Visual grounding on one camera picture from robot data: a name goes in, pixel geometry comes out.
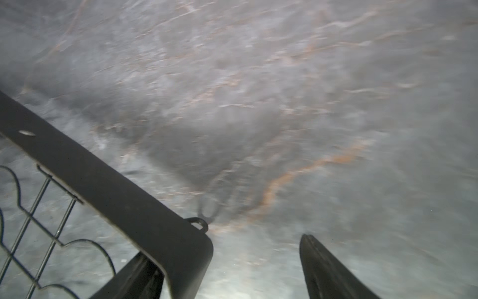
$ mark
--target metal grid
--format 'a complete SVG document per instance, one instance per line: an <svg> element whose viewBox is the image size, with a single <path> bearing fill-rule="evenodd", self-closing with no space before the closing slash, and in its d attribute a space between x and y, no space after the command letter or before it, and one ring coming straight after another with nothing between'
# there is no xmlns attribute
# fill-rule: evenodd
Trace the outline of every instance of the metal grid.
<svg viewBox="0 0 478 299"><path fill-rule="evenodd" d="M7 172L11 176L11 179L13 180L13 182L15 184L15 188L16 188L17 208L26 216L26 219L23 222L23 225L21 226L21 228L20 228L20 230L17 234L17 237L15 238L15 241L13 242L13 245L12 245L11 249L9 249L3 241L4 230L5 230L5 221L4 221L4 217L3 217L3 212L0 209L0 247L2 247L4 252L7 254L7 260L5 261L5 263L4 263L4 265L1 269L1 272L0 272L0 285L2 284L2 282L5 278L5 275L6 275L8 269L11 265L11 262L13 261L14 264L28 277L28 279L32 283L30 285L28 293L25 297L26 299L30 299L33 295L33 292L36 289L44 290L44 289L48 289L48 288L59 288L59 289L63 290L64 292L68 293L72 298L79 299L79 297L75 294L75 292L73 292L70 288L65 287L64 285L49 284L49 285L42 286L39 283L40 278L43 274L43 271L45 270L45 267L48 263L48 260L50 259L51 255L52 255L52 252L53 252L53 249L55 248L55 246L58 245L60 247L68 247L68 246L70 246L72 244L76 244L76 243L86 243L90 246L93 246L93 247L97 248L104 255L106 261L108 262L108 265L111 269L111 272L112 272L113 276L116 275L116 270L115 270L115 267L113 265L113 262L112 262L110 256L106 252L106 250L100 244L98 244L97 242L89 240L89 239L76 239L76 240L73 240L73 241L68 242L68 243L63 243L62 241L59 240L60 234L62 233L62 231L63 231L63 229L66 225L66 222L68 220L68 217L69 217L71 211L73 210L73 207L75 206L75 204L77 202L80 203L80 204L83 204L83 203L78 199L78 197L76 197L74 194L72 194L70 191L68 191L64 186L62 186L56 179L54 179L52 175L46 173L43 169L41 169L40 166L37 166L37 169L40 171L40 173L42 173L45 176L45 180L44 180L44 182L43 182L43 184L40 188L40 191L38 192L38 194L35 197L35 200L34 200L32 206L30 208L30 211L28 211L22 205L22 191L21 191L20 181L19 181L17 175L15 174L15 172L11 168L9 168L7 166L0 166L1 171ZM45 192L46 192L47 188L50 186L51 183L54 183L55 185L57 185L61 190L63 190L71 198L71 200L68 204L68 207L66 209L66 212L63 214L62 219L61 219L55 233L50 232L43 224L40 223L40 221L38 221L34 217L34 213L35 213L36 209L38 208L43 196L45 195ZM47 249L47 251L46 251L46 253L45 253L45 255L42 259L40 267L38 268L35 275L32 274L27 269L27 267L25 265L23 265L15 257L15 253L16 253L19 245L20 245L20 242L22 241L22 238L23 238L28 226L31 224L31 222L33 222L34 225L36 225L38 228L40 228L45 233L45 235L48 236L51 239L50 246L48 247L48 249Z"/></svg>

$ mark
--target black metal frame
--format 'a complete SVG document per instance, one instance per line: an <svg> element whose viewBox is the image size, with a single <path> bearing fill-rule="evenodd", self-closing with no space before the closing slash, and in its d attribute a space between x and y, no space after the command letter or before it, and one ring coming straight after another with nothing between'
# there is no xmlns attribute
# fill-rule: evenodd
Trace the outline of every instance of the black metal frame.
<svg viewBox="0 0 478 299"><path fill-rule="evenodd" d="M27 219L11 250L0 242L0 246L9 257L9 261L0 272L0 282L6 268L13 261L32 280L31 293L35 288L56 287L64 289L73 298L77 298L64 286L42 287L38 284L38 280L54 246L71 244L62 243L58 236L71 209L79 201L93 207L111 225L127 236L141 252L125 266L126 269L134 269L135 275L122 270L110 281L111 284L114 284L115 280L116 283L122 280L134 282L132 286L149 285L151 287L152 277L155 277L153 280L156 283L160 281L162 285L161 275L164 275L173 299L195 297L213 253L212 242L204 234L207 231L207 224L202 219L181 218L87 149L2 92L0 92L0 134L34 159L39 165L38 169L46 176L35 203L30 211L27 211L21 204L20 184L15 173L9 168L2 167L11 174L17 186L17 205L27 215ZM57 184L72 198L54 235L33 217L50 182ZM1 211L0 218L0 240L2 240L4 226ZM31 221L52 239L42 266L35 276L30 274L14 256L18 243ZM203 229L198 230L191 223L199 223ZM73 242L87 242L94 245L105 255L112 272L115 273L111 259L99 244L91 240ZM106 284L102 290L111 285L110 283ZM118 298L135 298L132 289L123 291L124 294Z"/></svg>

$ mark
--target metal bar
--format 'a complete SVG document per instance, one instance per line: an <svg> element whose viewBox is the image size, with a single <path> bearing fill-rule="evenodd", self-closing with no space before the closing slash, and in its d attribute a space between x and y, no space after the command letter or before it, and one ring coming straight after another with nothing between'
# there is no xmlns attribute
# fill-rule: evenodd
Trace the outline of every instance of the metal bar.
<svg viewBox="0 0 478 299"><path fill-rule="evenodd" d="M212 257L211 240L88 150L0 92L0 133L123 232L192 299Z"/></svg>
<svg viewBox="0 0 478 299"><path fill-rule="evenodd" d="M45 180L45 182L43 183L42 187L40 188L40 192L38 193L35 201L33 202L33 205L32 205L32 208L30 209L30 214L33 215L36 211L36 208L38 207L38 204L40 203L40 200L42 199L43 197L43 194L45 193L46 191L46 188L48 187L48 185L50 184L50 179L47 178ZM11 254L14 255L15 252L17 251L18 249L18 245L20 244L20 241L22 240L23 238L23 235L25 234L26 230L27 230L27 227L28 227L28 224L30 224L30 218L27 217L25 219L25 221L23 222L23 225L22 227L20 228L20 232L18 233L17 235L17 238L15 239L15 242L13 242L13 246L10 250ZM7 269L8 269L8 266L10 265L10 262L11 262L11 257L7 257L7 260L5 261L5 263L3 264L3 267L2 267L2 270L0 272L0 284L1 282L3 281L3 279L5 278L5 274L7 273Z"/></svg>
<svg viewBox="0 0 478 299"><path fill-rule="evenodd" d="M60 222L60 225L58 226L58 229L56 230L56 234L54 236L55 239L58 239L60 236L61 232L63 231L63 228L65 227L66 221L68 220L68 217L70 216L71 210L75 206L76 199L72 198L70 201L70 204L68 205L68 208L66 209L65 214L63 215L63 218ZM40 265L40 268L38 269L38 272L35 275L35 283L32 283L30 286L30 289L28 290L28 294L26 299L30 299L33 295L33 291L35 291L35 288L38 285L38 281L40 280L40 276L42 276L43 270L45 270L46 263L48 263L48 260L50 259L50 256L52 255L52 251L55 248L55 240L52 240L50 243L50 247L48 247L48 250L46 251L45 257L43 258L42 264Z"/></svg>

